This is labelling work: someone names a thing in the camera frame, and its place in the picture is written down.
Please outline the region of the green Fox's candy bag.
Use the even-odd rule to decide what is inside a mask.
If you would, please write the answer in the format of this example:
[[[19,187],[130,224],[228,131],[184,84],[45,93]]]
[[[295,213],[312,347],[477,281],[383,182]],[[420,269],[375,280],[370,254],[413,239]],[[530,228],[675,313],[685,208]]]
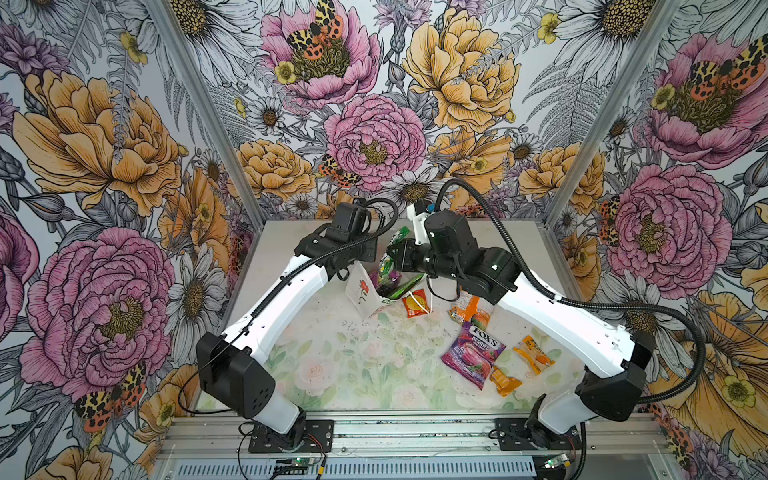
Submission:
[[[400,244],[408,237],[410,229],[408,227],[401,227],[391,237],[389,243],[386,246],[385,252],[382,255],[378,271],[381,276],[384,276],[391,271],[395,271],[395,256]]]

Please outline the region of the orange mango snack packet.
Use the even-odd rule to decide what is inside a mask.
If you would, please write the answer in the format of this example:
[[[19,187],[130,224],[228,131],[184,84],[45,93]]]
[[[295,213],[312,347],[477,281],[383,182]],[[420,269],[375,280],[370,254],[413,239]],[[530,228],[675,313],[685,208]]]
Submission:
[[[459,323],[469,322],[485,331],[488,328],[494,306],[487,300],[461,290],[458,299],[448,310],[450,318]]]

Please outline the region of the small red snack packet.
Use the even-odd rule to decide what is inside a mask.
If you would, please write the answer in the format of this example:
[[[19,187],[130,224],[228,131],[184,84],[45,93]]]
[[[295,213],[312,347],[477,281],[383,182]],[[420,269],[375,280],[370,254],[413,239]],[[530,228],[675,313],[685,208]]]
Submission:
[[[402,302],[409,319],[432,312],[428,296],[424,289],[413,290],[403,296]]]

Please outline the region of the white floral paper bag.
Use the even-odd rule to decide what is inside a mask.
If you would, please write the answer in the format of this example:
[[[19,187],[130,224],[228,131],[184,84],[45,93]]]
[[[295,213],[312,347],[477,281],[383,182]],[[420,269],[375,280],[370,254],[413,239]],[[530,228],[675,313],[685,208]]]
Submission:
[[[413,278],[412,274],[400,274],[388,296],[380,296],[377,285],[369,275],[366,265],[355,262],[349,268],[345,295],[351,302],[359,318],[365,320],[396,302],[395,293],[403,293],[403,288]]]

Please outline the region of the purple Fox's candy bag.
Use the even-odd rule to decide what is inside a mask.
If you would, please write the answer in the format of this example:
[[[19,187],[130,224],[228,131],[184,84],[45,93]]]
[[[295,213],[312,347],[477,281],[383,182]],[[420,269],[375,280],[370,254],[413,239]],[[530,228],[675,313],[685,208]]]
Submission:
[[[496,360],[506,345],[477,327],[464,322],[459,335],[441,356],[442,362],[483,390]]]

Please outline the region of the orange wrapper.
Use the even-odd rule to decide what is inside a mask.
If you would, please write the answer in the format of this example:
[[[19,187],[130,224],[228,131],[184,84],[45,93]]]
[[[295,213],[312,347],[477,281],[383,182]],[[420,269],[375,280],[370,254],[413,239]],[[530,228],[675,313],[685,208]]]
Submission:
[[[539,376],[555,364],[555,361],[539,347],[531,335],[518,342],[513,347],[513,351],[528,364],[533,376]]]

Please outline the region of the purple snack packet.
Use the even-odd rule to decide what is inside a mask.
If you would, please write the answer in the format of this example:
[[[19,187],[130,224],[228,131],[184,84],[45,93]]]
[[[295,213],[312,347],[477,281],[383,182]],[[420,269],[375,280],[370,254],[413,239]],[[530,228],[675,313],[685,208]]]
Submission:
[[[376,290],[387,290],[394,289],[399,285],[401,273],[397,271],[391,271],[390,273],[381,276],[378,270],[372,270],[369,272],[369,277]]]

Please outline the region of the green Lays chips bag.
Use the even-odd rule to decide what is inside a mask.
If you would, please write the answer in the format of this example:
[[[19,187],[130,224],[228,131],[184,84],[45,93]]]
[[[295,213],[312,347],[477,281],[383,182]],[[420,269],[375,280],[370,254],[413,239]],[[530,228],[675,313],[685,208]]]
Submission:
[[[401,276],[397,284],[392,288],[392,291],[389,292],[385,298],[388,300],[397,300],[402,298],[411,292],[424,278],[424,274],[418,274],[411,276],[410,278]]]

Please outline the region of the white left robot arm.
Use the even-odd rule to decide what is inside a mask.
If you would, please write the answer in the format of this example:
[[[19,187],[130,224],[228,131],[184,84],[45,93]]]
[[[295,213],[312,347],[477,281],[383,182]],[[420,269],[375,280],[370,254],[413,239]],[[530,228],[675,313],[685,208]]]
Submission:
[[[330,280],[357,262],[375,259],[378,238],[398,219],[389,200],[355,199],[333,219],[302,238],[281,275],[223,333],[203,335],[196,345],[202,391],[240,417],[291,442],[301,440],[304,411],[276,389],[265,363],[276,341],[303,305]]]

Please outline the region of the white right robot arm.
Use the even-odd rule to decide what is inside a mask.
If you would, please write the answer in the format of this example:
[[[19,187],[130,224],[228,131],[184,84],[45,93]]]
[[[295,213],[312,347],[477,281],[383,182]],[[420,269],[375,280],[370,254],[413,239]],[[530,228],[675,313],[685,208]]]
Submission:
[[[412,237],[388,249],[397,270],[453,279],[467,293],[532,323],[583,362],[578,385],[535,403],[526,422],[530,434],[565,434],[594,418],[623,422],[631,416],[646,385],[651,337],[539,292],[521,261],[509,250],[479,247],[467,219],[452,211],[431,212],[417,203],[407,217]]]

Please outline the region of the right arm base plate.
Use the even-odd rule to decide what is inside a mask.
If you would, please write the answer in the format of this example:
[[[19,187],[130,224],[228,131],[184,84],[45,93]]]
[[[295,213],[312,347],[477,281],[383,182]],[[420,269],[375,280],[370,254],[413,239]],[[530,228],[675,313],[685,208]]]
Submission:
[[[582,446],[580,431],[576,427],[565,434],[556,434],[537,421],[520,416],[496,418],[488,436],[497,442],[501,451],[575,452]]]

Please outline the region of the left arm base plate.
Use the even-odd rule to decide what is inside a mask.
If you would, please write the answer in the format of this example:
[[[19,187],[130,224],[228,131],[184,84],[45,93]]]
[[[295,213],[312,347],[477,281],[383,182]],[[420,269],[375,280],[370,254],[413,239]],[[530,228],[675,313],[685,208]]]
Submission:
[[[330,453],[335,422],[330,419],[302,420],[286,434],[256,422],[250,434],[251,454]]]

